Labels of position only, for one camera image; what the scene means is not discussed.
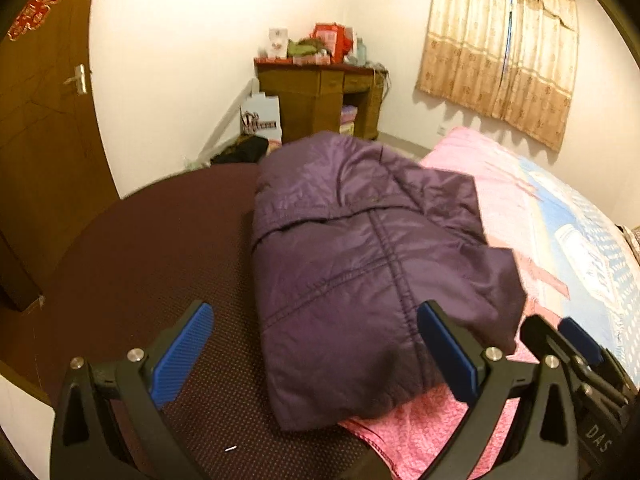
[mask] pink towel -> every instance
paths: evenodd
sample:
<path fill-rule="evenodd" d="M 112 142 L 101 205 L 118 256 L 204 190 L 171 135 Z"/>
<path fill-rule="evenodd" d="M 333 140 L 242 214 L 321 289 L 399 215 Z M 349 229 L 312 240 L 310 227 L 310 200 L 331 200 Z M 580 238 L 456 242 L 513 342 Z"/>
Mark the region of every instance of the pink towel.
<path fill-rule="evenodd" d="M 551 286 L 568 296 L 564 283 L 535 262 L 535 234 L 529 220 L 529 201 L 534 190 L 522 178 L 518 157 L 487 137 L 456 128 L 421 164 L 429 168 L 472 174 L 482 222 L 489 243 L 514 249 L 522 285 L 527 292 L 524 316 L 540 314 L 557 326 L 559 317 L 541 305 L 542 286 Z M 509 359 L 536 362 L 518 338 L 516 353 Z M 471 478 L 489 471 L 509 431 L 518 405 L 509 400 Z M 441 385 L 417 399 L 394 409 L 377 420 L 353 418 L 341 423 L 365 440 L 389 466 L 399 480 L 416 480 L 428 468 L 462 420 L 466 404 L 457 402 Z"/>

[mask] curtain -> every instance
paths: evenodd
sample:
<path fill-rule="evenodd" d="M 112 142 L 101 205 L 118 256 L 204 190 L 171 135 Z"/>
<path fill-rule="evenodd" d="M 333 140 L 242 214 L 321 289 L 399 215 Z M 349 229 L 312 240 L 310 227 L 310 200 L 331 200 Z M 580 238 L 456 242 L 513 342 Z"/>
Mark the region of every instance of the curtain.
<path fill-rule="evenodd" d="M 557 152 L 577 49 L 575 0 L 433 0 L 417 88 Z"/>

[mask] gift bag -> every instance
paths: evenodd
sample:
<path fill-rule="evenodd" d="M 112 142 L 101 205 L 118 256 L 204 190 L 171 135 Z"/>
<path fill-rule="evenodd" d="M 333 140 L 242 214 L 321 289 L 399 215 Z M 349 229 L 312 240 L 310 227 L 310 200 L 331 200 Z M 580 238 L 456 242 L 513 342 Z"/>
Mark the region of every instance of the gift bag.
<path fill-rule="evenodd" d="M 240 107 L 243 135 L 256 135 L 269 141 L 269 152 L 282 145 L 280 125 L 280 101 L 267 97 L 264 92 L 245 99 Z"/>

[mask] desk drawer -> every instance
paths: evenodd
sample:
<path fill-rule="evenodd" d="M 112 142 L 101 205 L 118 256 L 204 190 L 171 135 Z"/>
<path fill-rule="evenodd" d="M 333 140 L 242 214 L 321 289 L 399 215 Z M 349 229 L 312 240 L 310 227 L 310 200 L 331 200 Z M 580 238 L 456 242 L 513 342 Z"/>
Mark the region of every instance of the desk drawer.
<path fill-rule="evenodd" d="M 258 72 L 260 90 L 278 95 L 291 92 L 300 95 L 318 95 L 320 73 L 318 70 L 261 70 Z"/>
<path fill-rule="evenodd" d="M 344 93 L 366 92 L 371 88 L 373 76 L 364 74 L 345 74 Z"/>
<path fill-rule="evenodd" d="M 341 94 L 344 72 L 338 70 L 322 70 L 320 77 L 320 94 Z"/>

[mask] jacket seam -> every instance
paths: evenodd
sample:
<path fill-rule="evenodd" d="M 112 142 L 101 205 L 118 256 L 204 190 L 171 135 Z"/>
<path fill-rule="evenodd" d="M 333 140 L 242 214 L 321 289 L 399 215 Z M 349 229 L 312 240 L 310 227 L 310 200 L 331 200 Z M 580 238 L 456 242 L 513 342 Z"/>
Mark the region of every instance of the jacket seam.
<path fill-rule="evenodd" d="M 385 201 L 402 200 L 407 203 L 386 203 Z M 422 213 L 422 209 L 418 206 L 417 210 L 414 209 L 415 202 L 408 198 L 405 193 L 397 192 L 387 194 L 385 196 L 371 196 L 357 200 L 353 203 L 344 205 L 326 204 L 326 205 L 311 205 L 311 206 L 292 206 L 287 205 L 284 207 L 272 207 L 268 213 L 270 219 L 268 221 L 254 221 L 254 226 L 259 226 L 259 229 L 254 228 L 254 241 L 252 242 L 252 251 L 262 241 L 262 239 L 273 231 L 277 231 L 285 228 L 290 224 L 300 224 L 302 222 L 309 221 L 329 221 L 340 218 L 349 218 L 351 216 L 367 212 L 371 209 L 378 208 L 401 208 L 408 209 L 417 213 Z M 300 218 L 301 216 L 308 215 L 309 212 L 313 215 L 317 213 L 318 218 Z"/>
<path fill-rule="evenodd" d="M 276 323 L 282 321 L 283 319 L 291 316 L 299 309 L 307 306 L 313 300 L 324 296 L 329 291 L 333 290 L 337 286 L 343 285 L 351 280 L 359 278 L 364 274 L 368 274 L 372 270 L 379 269 L 380 267 L 386 266 L 386 258 L 384 256 L 380 256 L 375 260 L 357 268 L 350 269 L 341 272 L 340 274 L 336 274 L 335 276 L 330 277 L 327 280 L 323 280 L 322 282 L 316 283 L 312 286 L 312 289 L 306 292 L 299 300 L 291 307 L 283 309 L 272 316 L 269 316 L 263 323 L 264 327 L 262 332 L 266 332 L 270 327 L 275 325 Z"/>
<path fill-rule="evenodd" d="M 422 389 L 424 390 L 427 384 L 426 378 L 424 376 L 424 367 L 426 364 L 420 357 L 420 352 L 418 352 L 417 343 L 415 341 L 415 337 L 418 335 L 417 326 L 415 326 L 415 328 L 412 327 L 408 314 L 408 308 L 415 307 L 415 298 L 413 298 L 411 287 L 405 279 L 405 274 L 402 270 L 402 263 L 398 259 L 398 255 L 394 251 L 391 243 L 389 243 L 389 236 L 386 232 L 383 222 L 380 220 L 378 214 L 375 211 L 369 211 L 368 215 L 373 227 L 373 232 L 376 234 L 376 237 L 380 242 L 380 246 L 382 247 L 382 251 L 385 255 L 387 265 L 389 267 L 389 270 L 391 271 L 391 276 L 394 280 L 394 285 L 396 287 L 396 292 L 398 293 L 398 300 L 400 301 L 400 308 L 402 309 L 402 314 L 404 315 L 404 322 L 406 323 L 407 332 L 414 343 L 415 358 L 418 363 L 418 367 L 420 368 L 420 378 L 422 380 Z M 407 293 L 403 294 L 402 288 L 405 288 L 407 290 Z M 411 295 L 412 297 L 411 305 L 407 305 L 407 294 Z"/>

